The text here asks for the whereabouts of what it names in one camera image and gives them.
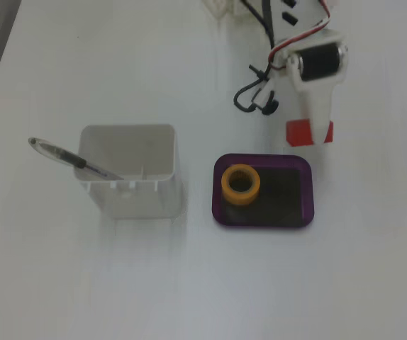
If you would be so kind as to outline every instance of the black cable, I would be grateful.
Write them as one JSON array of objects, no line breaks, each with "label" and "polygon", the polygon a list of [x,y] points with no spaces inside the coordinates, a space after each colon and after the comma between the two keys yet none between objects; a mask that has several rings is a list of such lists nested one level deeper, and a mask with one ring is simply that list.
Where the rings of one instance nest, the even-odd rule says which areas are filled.
[{"label": "black cable", "polygon": [[262,17],[263,17],[263,21],[268,26],[269,31],[272,33],[272,36],[274,38],[271,0],[262,0]]},{"label": "black cable", "polygon": [[245,5],[245,7],[248,9],[249,12],[251,12],[251,14],[257,19],[257,21],[259,21],[259,23],[263,26],[263,28],[265,29],[265,33],[267,34],[267,37],[269,39],[269,45],[270,47],[273,49],[274,47],[274,35],[273,32],[269,29],[269,26],[267,25],[267,23],[265,22],[265,20],[263,20],[263,17],[259,14],[259,12],[257,12],[255,10],[254,7],[252,7],[252,5],[247,2],[247,0],[240,0],[240,2]]},{"label": "black cable", "polygon": [[[263,20],[263,17],[261,17],[261,15],[255,10],[254,7],[252,7],[252,5],[247,2],[247,0],[240,0],[240,2],[248,9],[249,12],[251,12],[251,14],[259,21],[259,23],[263,26],[263,28],[265,29],[265,33],[268,36],[269,39],[269,44],[271,46],[271,48],[274,47],[274,36],[272,31],[269,29],[269,26],[267,25],[267,23],[265,23],[265,21]],[[252,89],[253,87],[257,86],[258,84],[262,83],[263,81],[268,79],[268,74],[271,71],[271,66],[268,65],[268,67],[265,69],[264,72],[261,72],[257,69],[255,69],[252,65],[250,65],[250,69],[252,71],[255,72],[255,74],[257,75],[257,77],[259,78],[258,80],[252,82],[251,84],[243,87],[241,90],[239,90],[235,96],[233,97],[233,103],[234,105],[241,111],[246,112],[246,113],[250,113],[250,112],[254,112],[255,109],[257,108],[257,106],[255,104],[251,104],[249,107],[244,107],[243,105],[240,104],[240,102],[238,101],[238,98],[245,93],[247,90]]]}]

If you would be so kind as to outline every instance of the pen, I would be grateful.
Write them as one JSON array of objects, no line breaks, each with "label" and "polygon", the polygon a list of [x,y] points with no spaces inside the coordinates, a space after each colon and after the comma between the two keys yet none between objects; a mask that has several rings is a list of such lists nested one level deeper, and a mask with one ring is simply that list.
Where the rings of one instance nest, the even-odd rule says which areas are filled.
[{"label": "pen", "polygon": [[57,147],[46,140],[41,140],[39,138],[29,138],[28,144],[39,152],[43,156],[50,158],[54,161],[71,165],[80,171],[88,174],[95,175],[100,179],[106,179],[107,181],[117,181],[123,180],[122,177],[115,175],[114,173],[101,168],[89,161],[69,152],[61,147]]}]

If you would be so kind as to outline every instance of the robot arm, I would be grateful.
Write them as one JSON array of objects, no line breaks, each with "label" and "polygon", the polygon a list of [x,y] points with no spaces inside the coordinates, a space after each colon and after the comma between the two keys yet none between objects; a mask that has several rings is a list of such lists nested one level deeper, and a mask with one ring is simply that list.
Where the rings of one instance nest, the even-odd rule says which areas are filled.
[{"label": "robot arm", "polygon": [[[268,6],[265,5],[267,3],[268,0],[263,1],[264,6]],[[344,80],[348,65],[344,37],[324,28],[327,24],[324,22],[325,10],[329,7],[324,0],[301,0],[299,4],[292,0],[271,1],[267,10],[264,7],[264,16],[267,22],[272,23],[275,40],[281,41],[279,46],[294,40],[288,37],[300,37],[302,32],[316,30],[315,22],[322,18],[318,32],[281,47],[270,60],[286,69],[286,72],[281,72],[281,77],[288,77],[299,95],[301,117],[309,121],[314,144],[322,144],[326,140],[333,88]],[[253,97],[253,104],[262,112],[271,103],[271,93],[275,88],[272,77]]]}]

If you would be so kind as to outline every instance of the purple tray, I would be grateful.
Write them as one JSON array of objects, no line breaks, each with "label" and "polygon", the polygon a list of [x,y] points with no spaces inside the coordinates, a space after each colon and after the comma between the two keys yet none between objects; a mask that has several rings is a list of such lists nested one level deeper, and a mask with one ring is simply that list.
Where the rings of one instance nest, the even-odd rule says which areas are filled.
[{"label": "purple tray", "polygon": [[[255,225],[254,223],[231,222],[225,217],[221,177],[224,171],[235,164],[247,164],[255,169],[295,169],[299,176],[299,189],[296,192],[300,194],[301,220],[292,225]],[[226,227],[251,227],[251,228],[277,228],[277,229],[297,229],[305,227],[312,222],[314,217],[314,200],[312,188],[312,171],[309,163],[298,157],[288,155],[273,154],[226,154],[222,156],[215,164],[213,173],[213,216],[218,223]]]}]

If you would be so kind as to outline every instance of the white plastic container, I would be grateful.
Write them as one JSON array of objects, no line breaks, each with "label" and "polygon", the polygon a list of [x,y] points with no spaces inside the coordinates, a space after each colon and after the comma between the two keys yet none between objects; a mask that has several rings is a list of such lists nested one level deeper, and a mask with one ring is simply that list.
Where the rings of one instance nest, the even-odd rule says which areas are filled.
[{"label": "white plastic container", "polygon": [[104,181],[74,170],[101,211],[113,219],[174,218],[182,210],[177,136],[171,125],[90,125],[79,156],[123,177]]}]

